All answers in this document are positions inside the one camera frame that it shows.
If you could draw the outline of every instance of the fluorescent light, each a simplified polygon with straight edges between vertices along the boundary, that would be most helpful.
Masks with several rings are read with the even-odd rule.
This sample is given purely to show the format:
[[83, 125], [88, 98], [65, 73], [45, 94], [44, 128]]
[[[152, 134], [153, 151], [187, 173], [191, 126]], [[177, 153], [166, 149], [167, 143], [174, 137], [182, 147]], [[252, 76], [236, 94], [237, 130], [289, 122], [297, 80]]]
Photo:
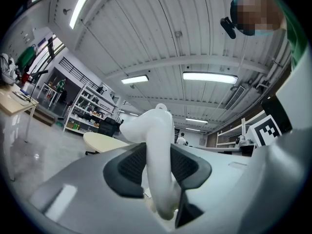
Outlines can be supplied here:
[[201, 122], [201, 123], [208, 123], [208, 121], [206, 121], [206, 120], [200, 120], [200, 119], [190, 119], [190, 118], [186, 118], [186, 120], [189, 120], [189, 121], [196, 121], [196, 122]]
[[198, 131], [198, 132], [200, 132], [200, 130], [198, 130], [198, 129], [193, 129], [193, 128], [185, 128], [185, 129], [187, 129], [187, 130], [193, 130], [193, 131]]
[[145, 75], [144, 76], [136, 76], [136, 77], [122, 79], [121, 81], [123, 84], [143, 82], [143, 81], [148, 81], [148, 77]]
[[76, 24], [76, 21], [78, 19], [78, 16], [79, 16], [79, 13], [80, 11], [82, 10], [84, 4], [86, 3], [87, 0], [78, 0], [77, 4], [76, 4], [76, 7], [74, 9], [74, 12], [73, 12], [73, 15], [72, 15], [72, 18], [70, 19], [70, 23], [69, 23], [69, 26], [74, 29], [74, 26]]
[[238, 80], [237, 76], [224, 75], [210, 72], [183, 72], [184, 80], [205, 80], [235, 84]]

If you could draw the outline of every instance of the brown wall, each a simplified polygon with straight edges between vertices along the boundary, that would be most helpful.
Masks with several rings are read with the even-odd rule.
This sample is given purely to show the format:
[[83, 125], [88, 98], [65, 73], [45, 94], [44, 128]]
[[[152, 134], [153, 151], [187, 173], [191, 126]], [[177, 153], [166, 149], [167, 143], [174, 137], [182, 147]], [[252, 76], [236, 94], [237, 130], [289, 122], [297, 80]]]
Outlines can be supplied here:
[[[278, 89], [284, 84], [285, 80], [289, 77], [290, 73], [291, 73], [291, 69], [292, 66], [289, 64], [289, 66], [286, 68], [285, 72], [282, 74], [282, 76], [280, 77], [280, 79], [276, 82], [276, 84], [272, 87], [272, 89], [268, 92], [267, 96], [275, 96], [275, 93], [278, 91]], [[251, 108], [249, 111], [247, 111], [244, 115], [242, 115], [241, 118], [235, 120], [234, 122], [232, 122], [231, 124], [225, 126], [224, 128], [222, 128], [222, 132], [226, 132], [227, 130], [230, 130], [230, 125], [232, 125], [233, 127], [238, 126], [239, 124], [241, 124], [241, 119], [245, 118], [246, 120], [251, 119], [252, 117], [256, 116], [258, 113], [260, 113], [262, 111], [262, 107], [261, 107], [261, 102], [259, 102], [257, 105], [255, 105], [253, 108]], [[206, 147], [215, 147], [216, 145], [216, 137], [217, 137], [217, 133], [213, 133], [211, 135], [207, 136], [207, 144]], [[218, 143], [223, 143], [223, 142], [227, 142], [227, 138], [222, 136], [219, 137]], [[235, 141], [236, 136], [232, 137], [229, 139], [229, 142], [231, 141]]]

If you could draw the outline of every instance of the staircase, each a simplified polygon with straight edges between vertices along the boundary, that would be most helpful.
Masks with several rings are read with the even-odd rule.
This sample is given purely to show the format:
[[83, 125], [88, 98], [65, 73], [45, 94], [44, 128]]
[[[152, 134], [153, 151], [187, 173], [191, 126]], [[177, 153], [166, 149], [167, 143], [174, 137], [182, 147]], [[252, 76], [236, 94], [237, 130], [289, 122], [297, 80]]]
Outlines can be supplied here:
[[35, 109], [33, 118], [41, 121], [42, 123], [48, 126], [52, 126], [53, 123], [55, 122], [54, 116], [48, 114], [45, 110], [38, 107]]

